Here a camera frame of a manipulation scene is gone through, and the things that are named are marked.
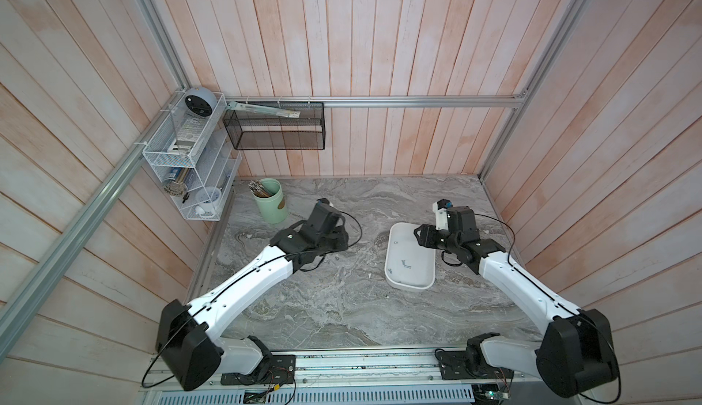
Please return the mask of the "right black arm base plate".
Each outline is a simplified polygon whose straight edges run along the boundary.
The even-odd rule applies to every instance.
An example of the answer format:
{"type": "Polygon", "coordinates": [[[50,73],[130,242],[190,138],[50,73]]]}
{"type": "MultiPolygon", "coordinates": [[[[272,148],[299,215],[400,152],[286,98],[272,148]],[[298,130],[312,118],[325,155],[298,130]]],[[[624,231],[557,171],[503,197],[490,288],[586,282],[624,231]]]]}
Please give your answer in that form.
{"type": "Polygon", "coordinates": [[[510,381],[514,372],[509,368],[497,368],[487,364],[475,348],[466,350],[434,350],[435,359],[440,365],[444,381],[462,381],[463,379],[502,379],[510,381]]]}

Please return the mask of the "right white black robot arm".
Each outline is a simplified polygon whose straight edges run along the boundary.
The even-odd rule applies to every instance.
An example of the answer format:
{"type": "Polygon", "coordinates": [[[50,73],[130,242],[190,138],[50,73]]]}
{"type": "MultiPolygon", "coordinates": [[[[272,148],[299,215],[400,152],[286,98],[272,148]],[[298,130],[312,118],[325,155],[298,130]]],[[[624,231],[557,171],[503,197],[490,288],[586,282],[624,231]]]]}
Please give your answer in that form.
{"type": "Polygon", "coordinates": [[[541,333],[539,342],[484,333],[468,339],[463,352],[438,349],[435,357],[444,366],[444,379],[520,372],[541,379],[565,399],[622,381],[611,325],[603,313],[564,299],[518,264],[511,249],[481,238],[472,209],[439,200],[433,212],[434,224],[413,231],[418,244],[455,256],[507,295],[541,333]]]}

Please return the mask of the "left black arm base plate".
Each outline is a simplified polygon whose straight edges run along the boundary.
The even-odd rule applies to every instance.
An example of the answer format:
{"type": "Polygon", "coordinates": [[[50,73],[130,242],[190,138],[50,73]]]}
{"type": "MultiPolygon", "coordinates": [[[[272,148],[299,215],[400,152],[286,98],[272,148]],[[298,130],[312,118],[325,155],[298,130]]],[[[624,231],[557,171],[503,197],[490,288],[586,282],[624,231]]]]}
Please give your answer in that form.
{"type": "Polygon", "coordinates": [[[263,384],[292,385],[294,384],[295,370],[295,355],[272,355],[270,357],[265,357],[252,374],[222,374],[220,383],[223,386],[254,386],[263,384]]]}

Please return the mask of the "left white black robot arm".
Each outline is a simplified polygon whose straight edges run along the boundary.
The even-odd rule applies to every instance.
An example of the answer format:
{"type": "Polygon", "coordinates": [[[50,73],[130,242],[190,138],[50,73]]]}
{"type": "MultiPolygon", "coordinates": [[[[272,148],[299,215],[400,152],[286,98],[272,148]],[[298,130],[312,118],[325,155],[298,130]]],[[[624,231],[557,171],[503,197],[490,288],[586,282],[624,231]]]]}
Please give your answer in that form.
{"type": "Polygon", "coordinates": [[[261,339],[248,336],[227,344],[222,335],[276,284],[312,271],[312,262],[323,262],[331,253],[347,251],[350,217],[320,198],[307,219],[278,231],[224,283],[188,303],[175,299],[163,308],[155,352],[183,390],[196,390],[215,375],[240,376],[246,383],[272,378],[272,353],[261,339]]]}

